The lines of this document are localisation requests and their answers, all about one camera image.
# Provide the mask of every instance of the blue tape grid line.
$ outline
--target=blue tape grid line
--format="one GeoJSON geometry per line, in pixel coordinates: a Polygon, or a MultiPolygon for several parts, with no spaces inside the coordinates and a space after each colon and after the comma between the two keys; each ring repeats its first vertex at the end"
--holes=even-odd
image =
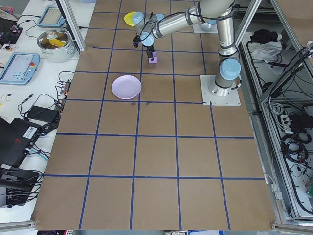
{"type": "Polygon", "coordinates": [[[223,193],[225,213],[226,213],[226,218],[227,218],[227,225],[228,225],[228,230],[231,230],[230,221],[229,221],[229,215],[228,215],[227,202],[226,202],[225,188],[224,188],[224,182],[223,182],[222,167],[221,167],[221,161],[220,161],[220,155],[219,155],[219,147],[218,147],[217,138],[216,138],[216,130],[215,130],[215,123],[214,123],[214,114],[213,114],[212,103],[210,105],[210,112],[211,112],[211,118],[212,118],[212,125],[213,125],[213,133],[214,133],[214,141],[215,141],[215,147],[216,147],[217,161],[218,161],[218,164],[219,164],[219,171],[220,171],[220,177],[221,177],[222,193],[223,193]]]}
{"type": "MultiPolygon", "coordinates": [[[[121,10],[121,6],[122,6],[122,0],[120,0],[119,12],[120,12],[120,10],[121,10]]],[[[116,21],[116,26],[115,26],[115,28],[117,28],[118,19],[119,19],[119,14],[120,14],[120,13],[118,13],[118,17],[117,17],[117,21],[116,21]]],[[[113,42],[112,42],[112,50],[111,50],[110,60],[109,60],[109,64],[108,64],[108,71],[110,70],[110,65],[111,65],[111,59],[112,59],[112,54],[113,54],[113,47],[114,47],[115,37],[116,37],[116,31],[114,32],[114,37],[113,37],[113,42]]],[[[88,193],[88,188],[89,188],[89,180],[90,180],[90,175],[91,175],[91,168],[92,168],[93,156],[94,156],[95,146],[96,146],[96,142],[97,142],[97,134],[98,134],[98,131],[99,131],[99,126],[100,126],[100,119],[101,119],[101,114],[102,114],[102,109],[103,109],[103,104],[104,104],[104,101],[103,101],[103,100],[104,100],[104,96],[105,96],[105,92],[106,92],[106,87],[107,87],[107,82],[108,82],[108,76],[109,76],[109,74],[107,73],[106,83],[105,83],[104,90],[103,90],[103,94],[102,94],[102,101],[101,101],[101,107],[100,107],[99,118],[98,118],[98,123],[97,123],[97,129],[96,129],[95,138],[94,138],[94,143],[93,143],[92,155],[91,155],[91,160],[90,160],[90,165],[89,165],[89,170],[88,170],[88,176],[87,176],[87,183],[86,183],[85,195],[84,195],[84,200],[83,200],[83,205],[82,205],[82,211],[81,211],[81,216],[80,216],[80,221],[79,221],[79,227],[78,227],[79,230],[82,228],[82,223],[83,223],[83,218],[84,218],[84,211],[85,211],[86,198],[87,198],[87,193],[88,193]]]]}
{"type": "Polygon", "coordinates": [[[190,179],[190,180],[265,180],[263,177],[201,177],[201,176],[144,176],[144,175],[67,175],[44,174],[45,177],[81,177],[81,178],[128,178],[128,179],[190,179]]]}
{"type": "MultiPolygon", "coordinates": [[[[88,175],[62,175],[62,174],[45,174],[46,177],[83,177],[87,178],[86,182],[86,189],[85,189],[85,195],[84,195],[84,200],[83,200],[83,205],[82,205],[82,211],[81,211],[81,217],[80,217],[80,223],[79,223],[79,229],[82,227],[82,222],[84,218],[84,210],[85,210],[85,205],[86,205],[86,199],[87,199],[87,194],[88,194],[88,188],[89,188],[89,180],[90,178],[130,178],[132,179],[132,198],[131,198],[131,215],[130,215],[130,229],[132,229],[133,226],[133,207],[134,207],[134,188],[135,188],[135,179],[176,179],[177,180],[177,189],[178,189],[178,209],[179,209],[179,228],[182,229],[182,221],[181,221],[181,208],[180,208],[180,189],[179,189],[179,180],[180,179],[199,179],[199,180],[220,180],[222,184],[222,191],[223,191],[223,198],[224,198],[224,206],[225,206],[225,213],[227,217],[227,224],[228,224],[228,229],[231,229],[230,222],[229,222],[229,215],[228,215],[228,209],[227,209],[227,203],[226,203],[226,195],[225,195],[225,190],[224,190],[224,183],[223,180],[264,180],[264,178],[261,177],[223,177],[222,176],[222,170],[221,170],[221,163],[220,163],[220,157],[219,157],[219,150],[218,150],[218,143],[217,139],[253,139],[254,137],[217,137],[216,136],[216,131],[215,131],[215,124],[214,124],[214,116],[213,116],[213,110],[212,106],[210,106],[210,111],[211,111],[211,118],[212,118],[212,125],[213,125],[213,132],[214,136],[179,136],[177,133],[177,113],[176,113],[176,104],[177,103],[183,103],[183,104],[202,104],[201,102],[177,102],[176,101],[176,92],[175,92],[175,76],[196,76],[194,74],[175,74],[175,68],[174,68],[174,53],[202,53],[203,57],[203,66],[204,66],[204,72],[205,74],[207,73],[206,70],[206,65],[205,65],[205,54],[218,54],[218,52],[204,52],[203,50],[203,41],[202,37],[200,35],[200,41],[201,41],[201,52],[190,52],[190,51],[174,51],[173,47],[173,36],[171,35],[171,44],[172,44],[172,50],[167,51],[167,50],[160,50],[161,52],[171,52],[172,53],[172,74],[154,74],[154,73],[142,73],[142,61],[143,61],[143,54],[144,50],[143,47],[141,48],[141,68],[140,68],[140,73],[130,73],[130,74],[138,74],[140,75],[140,80],[142,78],[142,75],[144,74],[153,74],[153,75],[172,75],[173,76],[173,88],[174,88],[174,102],[172,101],[142,101],[140,100],[140,95],[139,95],[139,100],[138,101],[123,101],[123,100],[105,100],[105,92],[106,92],[106,87],[107,87],[107,81],[108,81],[108,76],[109,74],[120,74],[120,72],[109,72],[111,61],[112,61],[112,53],[114,50],[129,50],[129,51],[140,51],[138,49],[118,49],[114,48],[114,42],[116,39],[116,32],[118,30],[129,30],[129,31],[134,31],[132,29],[118,29],[118,21],[119,21],[119,16],[122,14],[120,12],[121,6],[122,6],[122,1],[120,0],[120,6],[119,6],[119,12],[111,12],[118,14],[117,22],[115,29],[113,28],[90,28],[91,30],[101,30],[101,29],[108,29],[108,30],[114,30],[114,37],[112,41],[112,47],[111,48],[102,48],[102,47],[94,47],[96,49],[107,49],[111,50],[110,54],[110,61],[108,65],[108,70],[107,71],[76,71],[76,72],[85,72],[85,73],[103,73],[106,74],[106,82],[104,86],[104,91],[103,91],[103,96],[102,100],[84,100],[84,99],[68,99],[71,101],[96,101],[96,102],[101,102],[101,108],[100,108],[100,113],[99,113],[99,118],[98,118],[98,123],[97,123],[97,128],[96,128],[96,133],[95,134],[89,134],[89,133],[57,133],[58,135],[92,135],[95,136],[94,144],[93,144],[93,150],[92,150],[92,155],[91,155],[91,160],[90,160],[90,165],[89,165],[89,171],[88,175]],[[137,111],[137,124],[136,124],[136,134],[135,135],[121,135],[121,134],[100,134],[98,133],[99,130],[99,125],[100,125],[100,119],[101,119],[101,114],[103,110],[103,106],[105,102],[135,102],[138,103],[138,111],[137,111]],[[138,134],[138,127],[139,127],[139,119],[140,119],[140,104],[141,103],[173,103],[174,104],[174,116],[175,116],[175,135],[174,136],[162,136],[162,135],[139,135],[138,134]],[[134,165],[133,165],[133,174],[131,176],[128,175],[92,175],[91,174],[91,169],[92,169],[92,162],[93,162],[93,156],[95,152],[95,147],[96,147],[96,142],[97,142],[97,137],[98,136],[132,136],[135,137],[135,148],[134,148],[134,165]],[[175,143],[176,143],[176,163],[177,163],[177,176],[136,176],[135,175],[135,167],[136,167],[136,153],[137,153],[137,140],[138,137],[172,137],[175,138],[175,143]],[[180,176],[179,175],[179,153],[178,153],[178,138],[214,138],[215,140],[215,145],[216,145],[216,152],[217,152],[217,158],[218,158],[218,164],[219,164],[219,171],[220,171],[220,177],[187,177],[187,176],[180,176]]],[[[172,12],[172,4],[170,1],[170,10],[172,12]]]]}
{"type": "MultiPolygon", "coordinates": [[[[147,8],[147,0],[145,0],[145,11],[146,11],[146,8],[147,8]]],[[[143,64],[143,45],[141,45],[141,63],[140,63],[140,76],[139,76],[140,81],[142,79],[142,64],[143,64]]],[[[140,119],[140,99],[141,99],[141,93],[139,93],[139,96],[138,96],[138,112],[137,112],[136,136],[135,136],[135,146],[134,146],[134,165],[133,165],[133,175],[132,175],[132,194],[131,194],[131,212],[130,212],[129,229],[133,228],[134,188],[135,188],[138,130],[139,130],[139,119],[140,119]]]]}
{"type": "MultiPolygon", "coordinates": [[[[170,13],[172,13],[172,2],[170,1],[170,13]]],[[[180,205],[180,187],[179,187],[179,154],[178,154],[178,138],[177,138],[177,113],[176,113],[176,88],[175,88],[175,69],[174,69],[174,43],[173,35],[171,34],[171,47],[172,47],[172,72],[173,72],[173,92],[174,92],[174,120],[175,120],[175,152],[176,152],[176,171],[177,171],[177,196],[178,196],[178,216],[179,216],[179,229],[182,230],[181,222],[181,205],[180,205]]]]}
{"type": "MultiPolygon", "coordinates": [[[[106,47],[96,47],[93,46],[94,49],[99,50],[111,50],[110,48],[106,47]]],[[[122,49],[122,48],[114,48],[113,50],[125,50],[125,51],[139,51],[138,49],[122,49]]],[[[187,51],[187,50],[157,50],[159,52],[175,52],[175,53],[191,53],[191,54],[216,54],[218,55],[218,52],[204,52],[204,51],[187,51]]]]}
{"type": "MultiPolygon", "coordinates": [[[[159,0],[159,1],[178,1],[178,2],[190,2],[194,3],[194,0],[159,0]]],[[[94,13],[116,13],[116,12],[106,12],[106,11],[94,11],[94,13]]]]}
{"type": "MultiPolygon", "coordinates": [[[[176,137],[170,136],[170,135],[132,135],[132,134],[94,134],[94,133],[62,133],[59,132],[57,135],[78,135],[78,136],[128,136],[128,137],[160,137],[160,138],[170,138],[170,137],[176,137]]],[[[178,138],[196,138],[196,139],[254,139],[254,137],[249,136],[180,136],[177,135],[178,138]]]]}

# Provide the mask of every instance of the cooking pot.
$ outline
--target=cooking pot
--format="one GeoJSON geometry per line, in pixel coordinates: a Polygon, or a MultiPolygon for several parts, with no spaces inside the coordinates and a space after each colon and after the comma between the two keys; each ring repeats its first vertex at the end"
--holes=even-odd
{"type": "Polygon", "coordinates": [[[42,33],[37,39],[37,44],[43,55],[55,63],[72,58],[76,51],[69,33],[62,29],[42,33]]]}

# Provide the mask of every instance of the plug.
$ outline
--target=plug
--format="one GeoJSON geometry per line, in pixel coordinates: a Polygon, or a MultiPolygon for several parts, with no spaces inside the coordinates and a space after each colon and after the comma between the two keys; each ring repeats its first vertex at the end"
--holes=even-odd
{"type": "Polygon", "coordinates": [[[312,53],[313,52],[313,41],[308,41],[307,46],[308,46],[310,53],[312,53]]]}
{"type": "Polygon", "coordinates": [[[274,192],[276,200],[283,199],[283,194],[279,191],[274,192]]]}
{"type": "Polygon", "coordinates": [[[277,192],[278,191],[278,185],[277,184],[271,184],[270,187],[271,187],[273,192],[277,192]]]}

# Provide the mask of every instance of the yellow object in pot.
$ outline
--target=yellow object in pot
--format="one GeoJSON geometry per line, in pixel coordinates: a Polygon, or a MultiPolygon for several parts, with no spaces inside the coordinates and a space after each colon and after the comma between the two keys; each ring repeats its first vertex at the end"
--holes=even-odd
{"type": "Polygon", "coordinates": [[[64,42],[58,40],[58,39],[49,39],[49,42],[54,45],[54,46],[57,46],[57,47],[63,47],[65,45],[64,42]]]}

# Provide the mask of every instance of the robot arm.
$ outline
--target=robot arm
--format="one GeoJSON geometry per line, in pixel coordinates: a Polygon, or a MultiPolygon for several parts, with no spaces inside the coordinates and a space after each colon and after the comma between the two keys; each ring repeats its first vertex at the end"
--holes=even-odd
{"type": "Polygon", "coordinates": [[[235,0],[201,0],[184,12],[177,12],[168,17],[162,14],[144,16],[137,12],[133,15],[133,23],[137,34],[133,39],[134,46],[140,42],[147,48],[149,59],[153,60],[153,44],[155,39],[162,38],[185,27],[205,23],[209,19],[217,20],[220,40],[220,72],[209,89],[217,96],[227,96],[234,80],[239,76],[241,66],[238,62],[238,50],[234,43],[232,7],[235,0]]]}

